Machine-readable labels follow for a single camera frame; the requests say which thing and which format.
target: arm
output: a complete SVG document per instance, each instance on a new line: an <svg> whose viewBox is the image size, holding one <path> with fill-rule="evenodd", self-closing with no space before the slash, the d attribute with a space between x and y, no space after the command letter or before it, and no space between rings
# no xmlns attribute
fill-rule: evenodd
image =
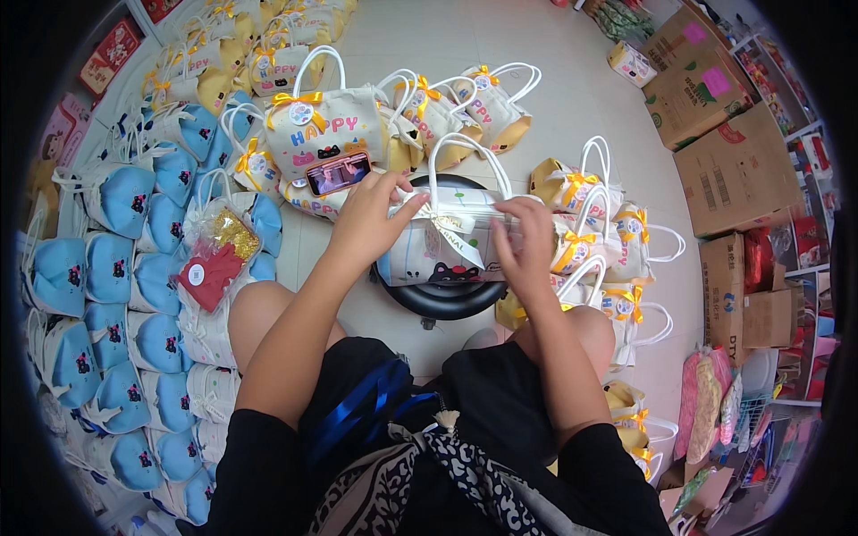
<svg viewBox="0 0 858 536"><path fill-rule="evenodd" d="M521 252L513 254L499 223L494 226L494 245L506 280L527 310L536 335L548 417L562 447L590 425L611 423L611 413L593 365L576 333L569 329L548 282L553 254L551 213L527 197L498 203L495 208L520 220Z"/></svg>
<svg viewBox="0 0 858 536"><path fill-rule="evenodd" d="M349 191L330 243L294 301L259 344L241 382L236 410L267 413L298 429L322 367L325 342L342 300L370 264L396 241L428 200L414 196L388 219L404 175L369 173Z"/></svg>

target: smartphone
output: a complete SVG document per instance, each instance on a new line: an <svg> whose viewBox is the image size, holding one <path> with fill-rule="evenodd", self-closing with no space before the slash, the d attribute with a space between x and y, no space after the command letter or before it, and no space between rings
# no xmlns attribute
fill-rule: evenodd
<svg viewBox="0 0 858 536"><path fill-rule="evenodd" d="M359 183L372 171L370 155L360 151L307 168L307 183L316 197Z"/></svg>

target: right hand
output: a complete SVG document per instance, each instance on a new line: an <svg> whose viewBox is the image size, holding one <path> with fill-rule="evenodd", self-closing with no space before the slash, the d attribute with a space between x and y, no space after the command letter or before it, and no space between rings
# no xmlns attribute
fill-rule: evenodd
<svg viewBox="0 0 858 536"><path fill-rule="evenodd" d="M525 309L529 304L553 297L554 292L548 277L554 255L551 211L529 197L514 197L509 201L495 203L494 207L518 218L522 232L522 248L513 253L503 223L499 220L492 221L492 240L506 282Z"/></svg>

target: black stool seat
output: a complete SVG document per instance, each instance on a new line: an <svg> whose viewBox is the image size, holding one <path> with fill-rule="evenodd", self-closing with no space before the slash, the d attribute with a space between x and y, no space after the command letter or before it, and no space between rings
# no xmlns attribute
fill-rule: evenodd
<svg viewBox="0 0 858 536"><path fill-rule="evenodd" d="M429 186L429 176L412 179L414 186ZM459 175L438 174L438 186L485 190L485 188ZM382 284L384 290L399 305L424 317L424 327L431 329L435 320L468 318L489 308L506 291L505 281L478 283L424 283L423 285L387 286L378 276L378 266L371 268L372 280Z"/></svg>

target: black shorts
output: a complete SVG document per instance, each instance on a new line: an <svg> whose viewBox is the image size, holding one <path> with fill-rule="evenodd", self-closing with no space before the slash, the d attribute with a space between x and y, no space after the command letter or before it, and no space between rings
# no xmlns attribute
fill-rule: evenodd
<svg viewBox="0 0 858 536"><path fill-rule="evenodd" d="M399 358L381 341L347 337L325 354L316 390L299 422L305 455L312 458L318 438L331 419L351 421L348 431L324 456L311 463L314 487L321 491L349 464L363 455L390 446L386 425L396 422L410 431L420 431L435 422L443 409L458 410L456 429L460 437L480 445L488 454L508 453L550 465L557 457L556 438L548 420L539 368L516 342L477 350L462 350L450 356L441 376L423 387L413 385L405 373L395 386L380 382L359 403L343 409L342 403L379 368L400 367ZM378 392L388 393L378 409ZM434 393L429 400L397 413L415 395ZM347 417L338 418L337 414Z"/></svg>

